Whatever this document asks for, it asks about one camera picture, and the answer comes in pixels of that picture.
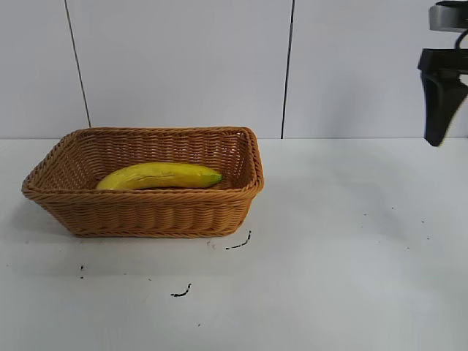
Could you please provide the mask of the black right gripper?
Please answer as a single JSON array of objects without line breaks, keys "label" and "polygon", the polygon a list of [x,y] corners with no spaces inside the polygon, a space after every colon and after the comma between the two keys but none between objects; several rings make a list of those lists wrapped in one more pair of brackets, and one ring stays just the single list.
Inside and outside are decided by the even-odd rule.
[{"label": "black right gripper", "polygon": [[426,103],[425,140],[442,144],[454,115],[467,98],[467,49],[424,48],[418,62]]}]

